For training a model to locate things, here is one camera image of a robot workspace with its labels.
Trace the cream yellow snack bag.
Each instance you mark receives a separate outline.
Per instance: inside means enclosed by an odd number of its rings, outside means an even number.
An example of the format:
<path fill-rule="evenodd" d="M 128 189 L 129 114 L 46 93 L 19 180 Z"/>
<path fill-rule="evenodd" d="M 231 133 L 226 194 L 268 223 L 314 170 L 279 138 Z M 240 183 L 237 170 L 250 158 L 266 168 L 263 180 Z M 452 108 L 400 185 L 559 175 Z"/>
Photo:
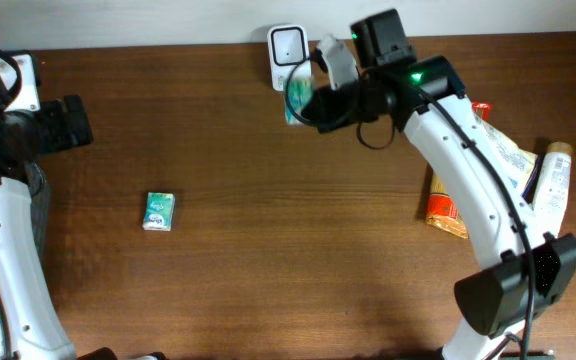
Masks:
<path fill-rule="evenodd" d="M 521 149 L 508 136 L 482 118 L 476 116 L 476 121 L 511 184 L 522 197 L 526 197 L 536 179 L 539 156 Z"/>

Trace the orange spaghetti packet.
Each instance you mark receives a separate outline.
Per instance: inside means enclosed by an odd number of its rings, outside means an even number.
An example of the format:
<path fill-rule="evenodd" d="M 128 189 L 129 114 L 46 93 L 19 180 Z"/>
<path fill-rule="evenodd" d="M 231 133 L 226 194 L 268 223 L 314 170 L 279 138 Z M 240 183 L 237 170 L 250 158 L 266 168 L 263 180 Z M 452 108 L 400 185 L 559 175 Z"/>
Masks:
<path fill-rule="evenodd" d="M 432 173 L 425 221 L 428 225 L 468 239 L 468 231 L 458 209 L 435 172 Z"/>

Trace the white cream tube gold cap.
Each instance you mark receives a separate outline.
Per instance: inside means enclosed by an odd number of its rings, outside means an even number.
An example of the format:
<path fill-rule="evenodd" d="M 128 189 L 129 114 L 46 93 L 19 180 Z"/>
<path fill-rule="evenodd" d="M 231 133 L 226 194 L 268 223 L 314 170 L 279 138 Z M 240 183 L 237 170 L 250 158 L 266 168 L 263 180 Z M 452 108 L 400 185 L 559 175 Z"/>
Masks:
<path fill-rule="evenodd" d="M 544 233 L 558 237 L 566 213 L 573 148 L 564 142 L 548 145 L 543 157 L 532 207 Z"/>

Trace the teal tissue pack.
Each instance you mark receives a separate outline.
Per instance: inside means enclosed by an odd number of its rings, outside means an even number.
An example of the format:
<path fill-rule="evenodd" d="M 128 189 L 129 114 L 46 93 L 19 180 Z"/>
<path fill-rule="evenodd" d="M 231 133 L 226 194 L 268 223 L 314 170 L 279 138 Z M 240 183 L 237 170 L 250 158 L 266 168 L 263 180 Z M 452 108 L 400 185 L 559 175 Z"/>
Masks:
<path fill-rule="evenodd" d="M 171 193 L 149 192 L 142 223 L 144 230 L 170 231 L 176 198 Z"/>
<path fill-rule="evenodd" d="M 293 77 L 288 86 L 288 99 L 295 112 L 301 114 L 303 108 L 312 99 L 316 80 L 314 77 Z"/>

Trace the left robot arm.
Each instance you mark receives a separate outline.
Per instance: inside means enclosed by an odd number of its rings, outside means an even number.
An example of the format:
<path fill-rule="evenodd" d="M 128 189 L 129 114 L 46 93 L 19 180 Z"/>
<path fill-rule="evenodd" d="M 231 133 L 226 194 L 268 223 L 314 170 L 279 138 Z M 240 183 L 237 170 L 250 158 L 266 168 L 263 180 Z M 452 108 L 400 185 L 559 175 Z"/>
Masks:
<path fill-rule="evenodd" d="M 78 95 L 42 102 L 33 55 L 0 50 L 0 359 L 73 359 L 37 251 L 32 202 L 46 187 L 28 173 L 42 155 L 89 145 Z"/>

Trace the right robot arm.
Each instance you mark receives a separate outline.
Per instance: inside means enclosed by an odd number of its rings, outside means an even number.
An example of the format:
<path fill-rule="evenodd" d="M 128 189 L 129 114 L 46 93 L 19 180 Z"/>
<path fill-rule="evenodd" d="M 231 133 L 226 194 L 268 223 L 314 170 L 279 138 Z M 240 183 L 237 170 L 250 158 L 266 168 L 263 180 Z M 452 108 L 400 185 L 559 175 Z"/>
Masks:
<path fill-rule="evenodd" d="M 419 60 L 396 10 L 354 23 L 351 33 L 351 43 L 327 36 L 310 53 L 329 82 L 298 120 L 327 133 L 391 118 L 442 180 L 479 265 L 454 286 L 462 318 L 435 357 L 499 359 L 516 343 L 528 358 L 533 322 L 576 272 L 576 237 L 541 225 L 488 144 L 451 63 Z"/>

